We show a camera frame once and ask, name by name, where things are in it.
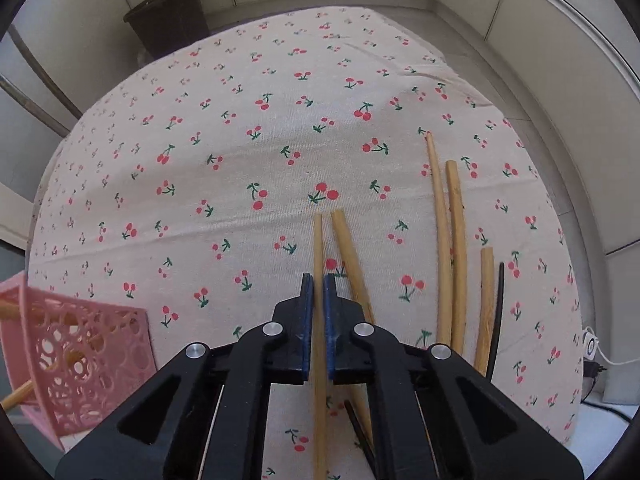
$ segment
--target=metal pole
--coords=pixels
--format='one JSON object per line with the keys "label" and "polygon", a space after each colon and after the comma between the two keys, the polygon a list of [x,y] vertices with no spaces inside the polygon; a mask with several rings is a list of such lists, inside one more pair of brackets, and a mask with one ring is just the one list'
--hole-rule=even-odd
{"label": "metal pole", "polygon": [[49,91],[56,97],[56,99],[58,99],[58,101],[60,101],[76,119],[80,119],[82,117],[82,112],[78,109],[78,107],[76,107],[75,104],[71,102],[71,99],[69,99],[65,95],[60,87],[56,85],[53,79],[49,77],[49,74],[47,74],[46,70],[44,70],[42,65],[31,53],[31,50],[29,50],[29,47],[22,40],[18,29],[16,29],[14,25],[11,24],[9,25],[8,32],[16,48],[18,49],[18,52],[22,54],[24,60],[27,62],[29,67],[31,67],[31,70],[35,72],[35,75],[38,76],[38,78],[44,83],[44,86],[49,89]]}
{"label": "metal pole", "polygon": [[9,96],[16,101],[22,108],[27,110],[32,116],[39,120],[45,126],[56,132],[63,139],[68,136],[67,130],[62,124],[46,113],[36,103],[29,99],[22,91],[16,87],[11,81],[0,73],[0,88],[7,92]]}

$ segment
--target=triangular cutout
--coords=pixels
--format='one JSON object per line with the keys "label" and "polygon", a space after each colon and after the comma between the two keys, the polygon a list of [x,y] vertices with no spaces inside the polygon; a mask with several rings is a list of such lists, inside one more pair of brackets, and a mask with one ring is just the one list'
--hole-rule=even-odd
{"label": "triangular cutout", "polygon": [[468,379],[458,377],[456,383],[485,444],[495,444],[518,428],[503,410],[496,406]]}
{"label": "triangular cutout", "polygon": [[120,433],[144,444],[153,444],[158,438],[166,412],[180,386],[180,377],[170,376],[160,387],[143,400],[118,424]]}

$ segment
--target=pink basket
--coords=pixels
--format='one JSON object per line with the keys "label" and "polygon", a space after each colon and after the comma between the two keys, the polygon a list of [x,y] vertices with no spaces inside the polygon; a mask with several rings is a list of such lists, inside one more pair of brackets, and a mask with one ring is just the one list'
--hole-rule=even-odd
{"label": "pink basket", "polygon": [[[0,283],[0,299],[20,306],[20,320],[0,321],[12,389],[33,380],[22,412],[60,449],[61,436],[97,426],[156,372],[141,308],[31,288],[24,272]],[[70,353],[84,357],[69,366]]]}

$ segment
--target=white cable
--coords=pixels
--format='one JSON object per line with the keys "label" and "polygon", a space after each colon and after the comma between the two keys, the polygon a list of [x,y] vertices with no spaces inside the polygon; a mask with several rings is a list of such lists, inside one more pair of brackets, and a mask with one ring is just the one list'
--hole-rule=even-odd
{"label": "white cable", "polygon": [[[595,330],[594,330],[593,328],[591,328],[590,326],[588,326],[588,325],[587,325],[584,329],[585,329],[585,330],[588,330],[588,332],[591,332],[593,335],[596,335]],[[604,359],[608,364],[610,364],[611,366],[629,365],[629,364],[631,364],[631,363],[637,363],[638,361],[640,361],[640,357],[638,357],[638,358],[636,358],[636,359],[631,359],[631,360],[629,360],[629,361],[624,361],[624,362],[622,362],[622,363],[614,363],[613,361],[610,361],[610,360],[609,360],[609,358],[608,358],[606,355],[604,355],[604,354],[602,353],[602,350],[600,350],[600,345],[598,345],[598,346],[596,347],[596,350],[598,350],[598,353],[602,356],[602,358],[603,358],[603,359]]]}

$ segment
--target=cherry print tablecloth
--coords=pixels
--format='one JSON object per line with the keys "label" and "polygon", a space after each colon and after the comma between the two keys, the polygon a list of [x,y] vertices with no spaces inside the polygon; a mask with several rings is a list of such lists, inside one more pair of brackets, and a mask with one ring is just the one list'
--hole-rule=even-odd
{"label": "cherry print tablecloth", "polygon": [[[160,367],[189,342],[228,344],[270,319],[312,269],[313,213],[344,208],[377,322],[428,346],[437,250],[426,131],[462,179],[465,357],[476,346],[488,244],[507,265],[494,383],[567,442],[582,378],[580,312],[545,187],[500,111],[430,44],[372,10],[247,23],[109,92],[52,162],[30,285],[146,308]],[[326,272],[348,295],[327,219],[324,231]],[[370,478],[343,399],[335,390],[327,402],[329,476]],[[266,476],[310,478],[309,406],[308,386],[273,387]]]}

